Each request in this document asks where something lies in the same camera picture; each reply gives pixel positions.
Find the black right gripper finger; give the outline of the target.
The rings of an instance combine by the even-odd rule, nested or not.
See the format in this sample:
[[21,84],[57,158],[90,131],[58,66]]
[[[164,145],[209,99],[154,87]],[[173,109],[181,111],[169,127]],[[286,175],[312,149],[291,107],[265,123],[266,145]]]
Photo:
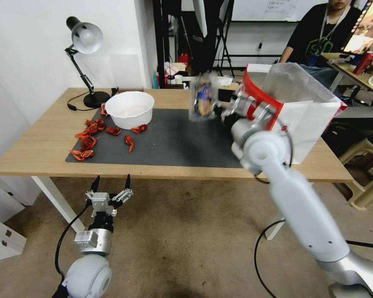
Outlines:
[[218,94],[210,95],[209,96],[209,107],[215,108],[231,108],[233,103],[233,92],[219,92]]
[[205,120],[218,120],[221,122],[225,121],[227,117],[227,110],[225,108],[211,108],[207,115],[205,115]]

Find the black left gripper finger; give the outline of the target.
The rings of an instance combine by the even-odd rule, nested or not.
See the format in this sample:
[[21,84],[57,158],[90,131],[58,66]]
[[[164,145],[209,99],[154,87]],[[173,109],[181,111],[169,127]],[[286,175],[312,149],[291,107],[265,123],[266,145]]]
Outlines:
[[95,180],[92,182],[90,190],[85,193],[86,196],[86,204],[91,204],[91,199],[93,195],[97,192],[98,186],[100,181],[100,175],[98,175]]
[[133,196],[133,190],[131,189],[131,177],[130,174],[127,175],[125,188],[120,193],[112,197],[111,206],[121,207]]

